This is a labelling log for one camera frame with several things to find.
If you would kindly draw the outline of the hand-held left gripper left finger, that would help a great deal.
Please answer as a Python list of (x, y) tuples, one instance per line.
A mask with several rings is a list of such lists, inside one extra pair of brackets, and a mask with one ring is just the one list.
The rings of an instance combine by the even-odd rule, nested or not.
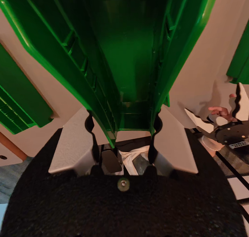
[(93, 133), (91, 111), (82, 107), (64, 126), (51, 161), (50, 174), (73, 170), (86, 175), (99, 164), (100, 151)]

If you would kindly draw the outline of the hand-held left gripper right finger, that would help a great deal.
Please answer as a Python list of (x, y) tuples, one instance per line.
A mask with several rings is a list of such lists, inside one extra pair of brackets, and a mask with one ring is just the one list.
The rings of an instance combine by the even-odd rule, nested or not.
[(153, 127), (148, 161), (157, 175), (169, 177), (174, 171), (197, 174), (185, 128), (165, 105), (156, 115)]

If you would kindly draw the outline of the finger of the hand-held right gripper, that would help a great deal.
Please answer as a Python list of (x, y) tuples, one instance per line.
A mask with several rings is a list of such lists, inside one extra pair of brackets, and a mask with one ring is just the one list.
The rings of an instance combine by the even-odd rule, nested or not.
[(214, 125), (210, 121), (204, 121), (199, 116), (195, 115), (192, 111), (185, 108), (185, 112), (192, 122), (199, 128), (203, 129), (207, 133), (211, 133), (214, 130)]
[(237, 84), (236, 96), (229, 98), (231, 114), (238, 121), (248, 121), (249, 118), (249, 98), (241, 83)]

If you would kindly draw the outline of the green plastic bin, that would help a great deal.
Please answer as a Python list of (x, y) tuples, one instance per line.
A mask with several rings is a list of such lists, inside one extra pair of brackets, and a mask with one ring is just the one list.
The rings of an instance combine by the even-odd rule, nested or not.
[(238, 47), (226, 73), (230, 83), (249, 84), (249, 21), (244, 29)]
[(1, 0), (26, 51), (91, 111), (110, 145), (149, 131), (215, 0)]
[(52, 109), (0, 45), (0, 122), (12, 134), (52, 122)]

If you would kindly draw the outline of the person's right hand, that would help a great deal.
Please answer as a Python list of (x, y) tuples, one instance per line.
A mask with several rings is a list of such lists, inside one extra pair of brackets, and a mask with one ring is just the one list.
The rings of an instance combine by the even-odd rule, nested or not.
[(209, 107), (208, 110), (211, 111), (212, 115), (218, 115), (220, 117), (223, 117), (228, 122), (237, 122), (238, 120), (232, 116), (232, 112), (235, 109), (235, 94), (229, 95), (229, 105), (231, 106), (231, 111), (228, 111), (227, 108), (221, 107), (221, 106), (213, 106)]

